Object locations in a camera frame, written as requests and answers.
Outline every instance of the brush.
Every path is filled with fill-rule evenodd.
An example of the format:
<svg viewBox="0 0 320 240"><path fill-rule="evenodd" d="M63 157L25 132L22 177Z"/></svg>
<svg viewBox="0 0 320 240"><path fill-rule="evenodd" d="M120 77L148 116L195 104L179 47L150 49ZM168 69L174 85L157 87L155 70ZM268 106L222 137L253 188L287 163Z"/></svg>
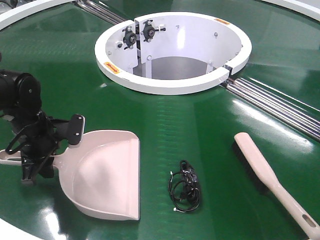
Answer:
<svg viewBox="0 0 320 240"><path fill-rule="evenodd" d="M282 203L311 240L320 240L320 226L280 184L276 174L248 133L234 136L233 150L248 171L258 190L269 189Z"/></svg>

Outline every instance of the pink dustpan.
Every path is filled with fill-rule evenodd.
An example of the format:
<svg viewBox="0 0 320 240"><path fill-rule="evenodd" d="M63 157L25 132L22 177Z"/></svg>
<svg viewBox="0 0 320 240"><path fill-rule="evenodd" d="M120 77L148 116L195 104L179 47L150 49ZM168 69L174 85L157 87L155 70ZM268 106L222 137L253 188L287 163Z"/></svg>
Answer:
<svg viewBox="0 0 320 240"><path fill-rule="evenodd" d="M87 132L76 148L54 156L65 195L84 214L106 220L139 220L140 143L130 131ZM20 153L0 151L0 164L21 165Z"/></svg>

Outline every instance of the green surface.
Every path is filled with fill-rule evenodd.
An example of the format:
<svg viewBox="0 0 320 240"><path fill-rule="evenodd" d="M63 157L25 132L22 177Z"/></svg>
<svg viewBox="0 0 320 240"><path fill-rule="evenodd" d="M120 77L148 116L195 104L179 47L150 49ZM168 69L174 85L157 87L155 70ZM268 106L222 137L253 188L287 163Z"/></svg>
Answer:
<svg viewBox="0 0 320 240"><path fill-rule="evenodd" d="M320 25L292 11L254 0L109 0L129 18L189 11L225 19L253 45L238 77L255 79L292 96L318 119ZM21 184L21 170L0 166L0 216L43 239L70 240L302 240L304 232L271 194L260 195L231 151L233 136L248 132L285 188L320 222L320 143L217 86L204 92L150 95L107 79L94 45L111 27L65 4L37 13L0 32L1 68L33 74L43 110L68 119L86 117L85 131L118 129L140 139L140 221L84 215L63 194L59 178ZM0 124L0 148L13 137ZM188 160L202 187L201 207L173 211L170 171Z"/></svg>

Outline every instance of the cable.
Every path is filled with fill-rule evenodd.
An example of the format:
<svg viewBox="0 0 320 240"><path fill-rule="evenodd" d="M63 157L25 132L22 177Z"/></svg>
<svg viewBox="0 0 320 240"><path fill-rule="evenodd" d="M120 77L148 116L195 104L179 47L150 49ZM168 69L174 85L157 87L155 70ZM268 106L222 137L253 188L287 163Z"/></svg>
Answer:
<svg viewBox="0 0 320 240"><path fill-rule="evenodd" d="M186 213L197 209L200 205L200 184L198 176L194 168L188 161L180 161L180 171L172 173L168 180L169 196L174 204L174 211ZM174 176L180 175L181 179L173 184ZM182 191L177 197L177 188L182 188Z"/></svg>

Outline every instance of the sticker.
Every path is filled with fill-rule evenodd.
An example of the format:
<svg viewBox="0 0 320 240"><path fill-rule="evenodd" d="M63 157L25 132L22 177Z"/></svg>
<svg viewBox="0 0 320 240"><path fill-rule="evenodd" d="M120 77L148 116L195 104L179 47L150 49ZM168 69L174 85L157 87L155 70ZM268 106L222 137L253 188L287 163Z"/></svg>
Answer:
<svg viewBox="0 0 320 240"><path fill-rule="evenodd" d="M227 22L227 21L222 20L222 19L220 19L220 18L216 18L215 20L218 21L218 22L220 22L220 23L222 23L222 24L225 24L225 25L229 25L229 24L230 24L230 22Z"/></svg>
<svg viewBox="0 0 320 240"><path fill-rule="evenodd" d="M104 65L106 67L108 67L114 74L120 73L120 70L115 65L113 65L111 62L107 61L104 63Z"/></svg>

